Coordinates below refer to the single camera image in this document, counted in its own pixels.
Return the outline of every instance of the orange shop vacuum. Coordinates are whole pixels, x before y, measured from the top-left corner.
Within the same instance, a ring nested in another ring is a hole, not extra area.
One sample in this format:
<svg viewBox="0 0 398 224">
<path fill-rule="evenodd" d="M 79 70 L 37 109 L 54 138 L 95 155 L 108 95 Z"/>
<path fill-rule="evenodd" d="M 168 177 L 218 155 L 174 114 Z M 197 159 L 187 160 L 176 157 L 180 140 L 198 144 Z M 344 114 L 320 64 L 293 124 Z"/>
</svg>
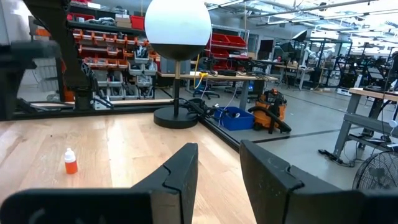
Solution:
<svg viewBox="0 0 398 224">
<path fill-rule="evenodd" d="M 256 105 L 248 110 L 254 115 L 253 129 L 258 131 L 266 128 L 269 134 L 272 134 L 274 128 L 279 129 L 281 133 L 291 132 L 292 128 L 283 122 L 286 104 L 284 95 L 276 89 L 265 91 L 259 95 Z"/>
</svg>

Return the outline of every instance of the pole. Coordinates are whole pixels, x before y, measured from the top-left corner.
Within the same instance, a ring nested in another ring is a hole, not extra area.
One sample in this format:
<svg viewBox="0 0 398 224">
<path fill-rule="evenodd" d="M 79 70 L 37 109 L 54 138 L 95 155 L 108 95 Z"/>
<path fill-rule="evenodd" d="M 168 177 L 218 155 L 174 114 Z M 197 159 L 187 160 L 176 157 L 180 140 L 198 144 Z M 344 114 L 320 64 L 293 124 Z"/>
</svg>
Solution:
<svg viewBox="0 0 398 224">
<path fill-rule="evenodd" d="M 179 98 L 180 98 L 180 73 L 181 62 L 175 61 L 175 78 L 174 78 L 174 116 L 178 116 Z"/>
</svg>

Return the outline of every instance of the white cap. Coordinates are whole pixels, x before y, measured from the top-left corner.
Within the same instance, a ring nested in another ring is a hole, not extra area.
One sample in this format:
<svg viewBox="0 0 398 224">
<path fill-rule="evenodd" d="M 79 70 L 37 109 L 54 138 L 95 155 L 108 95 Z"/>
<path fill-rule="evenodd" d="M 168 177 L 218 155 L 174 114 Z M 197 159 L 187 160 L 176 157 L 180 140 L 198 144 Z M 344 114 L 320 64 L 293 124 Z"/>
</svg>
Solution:
<svg viewBox="0 0 398 224">
<path fill-rule="evenodd" d="M 70 148 L 67 148 L 64 160 L 65 160 L 65 162 L 75 162 L 76 161 L 75 153 Z"/>
</svg>

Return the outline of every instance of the lamp base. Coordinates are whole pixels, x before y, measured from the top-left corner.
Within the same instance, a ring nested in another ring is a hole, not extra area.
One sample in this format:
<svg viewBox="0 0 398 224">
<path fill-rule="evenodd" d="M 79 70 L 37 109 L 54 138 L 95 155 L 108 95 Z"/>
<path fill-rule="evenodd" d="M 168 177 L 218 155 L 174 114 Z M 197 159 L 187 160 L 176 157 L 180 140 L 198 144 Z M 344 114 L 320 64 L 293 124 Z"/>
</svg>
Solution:
<svg viewBox="0 0 398 224">
<path fill-rule="evenodd" d="M 174 116 L 174 107 L 166 107 L 154 112 L 154 122 L 163 128 L 184 129 L 194 127 L 198 117 L 196 114 L 188 114 L 185 108 L 179 108 L 178 116 Z"/>
</svg>

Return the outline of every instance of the white globe lamp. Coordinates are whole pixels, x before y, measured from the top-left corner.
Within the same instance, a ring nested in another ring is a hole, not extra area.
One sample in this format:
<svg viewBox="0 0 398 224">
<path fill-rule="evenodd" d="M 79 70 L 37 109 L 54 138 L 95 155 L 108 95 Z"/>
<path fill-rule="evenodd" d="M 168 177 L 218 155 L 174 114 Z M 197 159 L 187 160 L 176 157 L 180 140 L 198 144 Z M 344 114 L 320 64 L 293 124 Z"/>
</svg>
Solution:
<svg viewBox="0 0 398 224">
<path fill-rule="evenodd" d="M 211 21 L 201 0 L 153 0 L 145 16 L 145 31 L 154 50 L 175 60 L 174 107 L 154 113 L 154 121 L 165 128 L 190 128 L 197 116 L 179 108 L 180 62 L 198 55 L 209 41 Z"/>
</svg>

